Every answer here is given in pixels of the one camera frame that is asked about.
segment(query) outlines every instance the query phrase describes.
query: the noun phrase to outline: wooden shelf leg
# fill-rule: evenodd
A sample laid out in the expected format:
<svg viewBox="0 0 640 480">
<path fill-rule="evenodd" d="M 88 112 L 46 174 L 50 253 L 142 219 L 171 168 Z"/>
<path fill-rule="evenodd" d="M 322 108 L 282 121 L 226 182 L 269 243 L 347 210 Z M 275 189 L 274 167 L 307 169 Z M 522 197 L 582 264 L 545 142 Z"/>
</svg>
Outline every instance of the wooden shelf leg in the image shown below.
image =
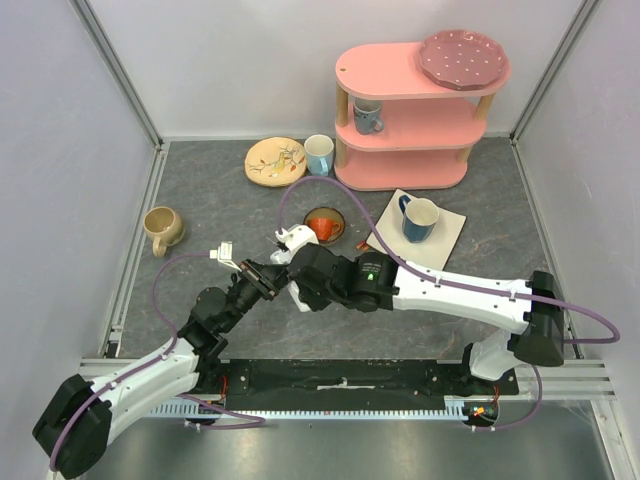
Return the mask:
<svg viewBox="0 0 640 480">
<path fill-rule="evenodd" d="M 349 94 L 336 83 L 336 124 L 339 127 L 347 125 L 349 109 Z"/>
<path fill-rule="evenodd" d="M 336 137 L 336 167 L 343 168 L 347 166 L 347 146 L 340 137 Z"/>
<path fill-rule="evenodd" d="M 489 107 L 491 107 L 491 102 L 493 102 L 493 97 L 496 94 L 492 93 L 491 95 L 485 95 L 480 98 L 480 102 L 478 102 L 478 106 L 476 107 L 476 113 L 473 115 L 473 118 L 476 120 L 486 120 L 487 115 L 489 114 Z"/>
<path fill-rule="evenodd" d="M 472 148 L 473 147 L 467 147 L 460 150 L 456 155 L 456 160 L 458 160 L 458 162 L 460 163 L 467 163 L 467 160 L 469 159 L 469 154 L 471 153 Z"/>
<path fill-rule="evenodd" d="M 492 93 L 491 95 L 485 95 L 484 97 L 480 98 L 480 101 L 478 102 L 478 106 L 476 107 L 476 112 L 473 114 L 473 118 L 475 118 L 476 120 L 487 119 L 487 115 L 489 114 L 489 108 L 491 107 L 491 102 L 493 102 L 493 97 L 495 95 L 496 95 L 495 93 Z M 458 152 L 458 155 L 456 155 L 456 159 L 458 160 L 458 162 L 467 163 L 467 160 L 469 159 L 469 155 L 471 154 L 472 148 L 473 147 L 467 147 L 460 150 Z"/>
</svg>

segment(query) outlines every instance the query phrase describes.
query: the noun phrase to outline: decorated plate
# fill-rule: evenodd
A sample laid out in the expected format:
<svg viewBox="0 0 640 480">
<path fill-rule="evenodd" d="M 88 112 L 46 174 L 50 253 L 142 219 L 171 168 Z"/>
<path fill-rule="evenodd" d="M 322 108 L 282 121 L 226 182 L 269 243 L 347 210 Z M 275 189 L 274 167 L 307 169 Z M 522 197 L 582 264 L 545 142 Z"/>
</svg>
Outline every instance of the decorated plate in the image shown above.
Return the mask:
<svg viewBox="0 0 640 480">
<path fill-rule="evenodd" d="M 244 171 L 254 183 L 282 187 L 298 180 L 307 169 L 304 147 L 295 140 L 271 137 L 256 143 L 244 160 Z"/>
<path fill-rule="evenodd" d="M 428 37 L 418 59 L 431 81 L 452 90 L 480 90 L 496 81 L 509 60 L 499 43 L 469 30 L 445 30 Z"/>
</svg>

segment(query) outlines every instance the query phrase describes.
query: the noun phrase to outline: beige mug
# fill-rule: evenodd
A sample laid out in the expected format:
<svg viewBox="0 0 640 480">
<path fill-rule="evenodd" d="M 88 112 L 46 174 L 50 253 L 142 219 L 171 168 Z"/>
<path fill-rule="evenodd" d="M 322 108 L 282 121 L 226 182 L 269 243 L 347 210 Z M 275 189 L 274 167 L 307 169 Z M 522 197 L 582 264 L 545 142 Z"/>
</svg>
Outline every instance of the beige mug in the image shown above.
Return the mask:
<svg viewBox="0 0 640 480">
<path fill-rule="evenodd" d="M 153 242 L 153 254 L 163 257 L 167 247 L 180 243 L 184 237 L 184 223 L 175 210 L 169 207 L 156 207 L 144 216 L 144 232 Z"/>
</svg>

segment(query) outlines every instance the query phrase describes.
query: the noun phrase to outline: shelf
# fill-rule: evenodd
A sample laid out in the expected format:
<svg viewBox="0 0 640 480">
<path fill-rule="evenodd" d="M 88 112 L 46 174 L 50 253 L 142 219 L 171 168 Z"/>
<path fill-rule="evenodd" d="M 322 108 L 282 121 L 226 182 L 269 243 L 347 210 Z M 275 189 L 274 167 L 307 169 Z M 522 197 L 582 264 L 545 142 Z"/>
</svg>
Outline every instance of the shelf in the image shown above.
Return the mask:
<svg viewBox="0 0 640 480">
<path fill-rule="evenodd" d="M 420 70 L 420 43 L 361 45 L 346 51 L 336 63 L 338 84 L 348 93 L 370 100 L 479 97 L 500 90 L 511 75 L 504 75 L 482 90 L 457 91 L 436 85 Z"/>
<path fill-rule="evenodd" d="M 367 152 L 465 148 L 480 140 L 487 126 L 485 120 L 473 118 L 475 110 L 464 98 L 385 102 L 380 116 L 384 130 L 360 135 L 350 103 L 347 126 L 336 125 L 336 134 L 350 147 Z"/>
<path fill-rule="evenodd" d="M 347 147 L 346 167 L 336 176 L 353 190 L 448 188 L 467 172 L 456 160 L 457 150 L 363 152 Z"/>
</svg>

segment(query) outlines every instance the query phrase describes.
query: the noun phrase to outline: blue and white mug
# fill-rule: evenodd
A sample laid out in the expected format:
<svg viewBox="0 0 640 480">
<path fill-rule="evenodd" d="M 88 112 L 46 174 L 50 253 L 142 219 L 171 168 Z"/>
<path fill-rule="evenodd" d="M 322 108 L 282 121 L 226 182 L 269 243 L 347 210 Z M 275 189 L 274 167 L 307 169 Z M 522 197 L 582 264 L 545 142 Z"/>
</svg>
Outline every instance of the blue and white mug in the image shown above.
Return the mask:
<svg viewBox="0 0 640 480">
<path fill-rule="evenodd" d="M 307 169 L 311 175 L 329 175 L 333 167 L 333 140 L 326 135 L 311 135 L 304 142 Z"/>
<path fill-rule="evenodd" d="M 384 122 L 380 118 L 382 102 L 356 98 L 353 102 L 353 119 L 356 130 L 361 135 L 380 133 L 384 130 Z"/>
<path fill-rule="evenodd" d="M 424 242 L 440 217 L 440 210 L 431 200 L 402 195 L 398 199 L 402 218 L 402 234 L 411 243 Z"/>
</svg>

